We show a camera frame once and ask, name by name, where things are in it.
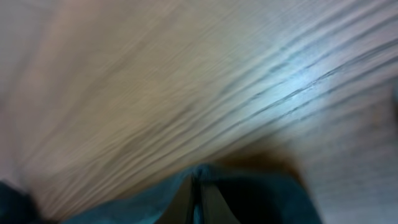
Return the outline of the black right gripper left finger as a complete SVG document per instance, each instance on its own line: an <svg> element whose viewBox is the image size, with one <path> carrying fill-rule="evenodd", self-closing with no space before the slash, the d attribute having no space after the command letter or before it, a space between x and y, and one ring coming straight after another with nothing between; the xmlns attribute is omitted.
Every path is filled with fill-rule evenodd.
<svg viewBox="0 0 398 224"><path fill-rule="evenodd" d="M188 176L155 224L192 224L194 207L195 184L193 177Z"/></svg>

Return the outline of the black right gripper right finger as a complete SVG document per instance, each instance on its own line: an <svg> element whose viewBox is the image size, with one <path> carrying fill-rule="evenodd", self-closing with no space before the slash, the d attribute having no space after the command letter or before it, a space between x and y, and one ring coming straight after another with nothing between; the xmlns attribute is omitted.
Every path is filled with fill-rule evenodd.
<svg viewBox="0 0 398 224"><path fill-rule="evenodd" d="M201 188L203 220L206 224L240 224L217 186Z"/></svg>

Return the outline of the black Nike t-shirt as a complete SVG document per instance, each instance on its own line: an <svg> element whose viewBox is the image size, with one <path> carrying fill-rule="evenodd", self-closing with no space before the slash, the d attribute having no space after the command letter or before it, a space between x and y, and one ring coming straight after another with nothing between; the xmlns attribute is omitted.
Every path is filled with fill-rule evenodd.
<svg viewBox="0 0 398 224"><path fill-rule="evenodd" d="M217 186L240 223L321 223L308 193L292 177L202 164L129 198L113 200L66 220L80 223L155 223L188 176L195 184L193 223L204 223L201 188Z"/></svg>

